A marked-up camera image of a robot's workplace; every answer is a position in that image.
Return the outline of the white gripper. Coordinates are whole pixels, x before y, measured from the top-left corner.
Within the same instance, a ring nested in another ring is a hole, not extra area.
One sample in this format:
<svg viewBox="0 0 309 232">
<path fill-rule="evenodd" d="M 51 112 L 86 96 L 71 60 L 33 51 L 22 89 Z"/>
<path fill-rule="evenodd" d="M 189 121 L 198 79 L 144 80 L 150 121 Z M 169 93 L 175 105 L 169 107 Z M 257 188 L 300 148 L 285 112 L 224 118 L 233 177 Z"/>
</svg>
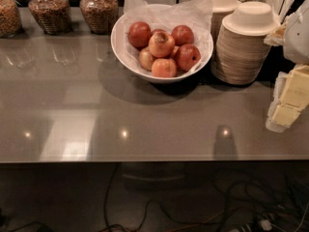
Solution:
<svg viewBox="0 0 309 232">
<path fill-rule="evenodd" d="M 287 25 L 283 23 L 270 32 L 264 43 L 283 45 L 285 58 L 297 64 L 288 73 L 278 74 L 267 112 L 266 128 L 284 132 L 309 105 L 309 0 L 289 17 Z"/>
</svg>

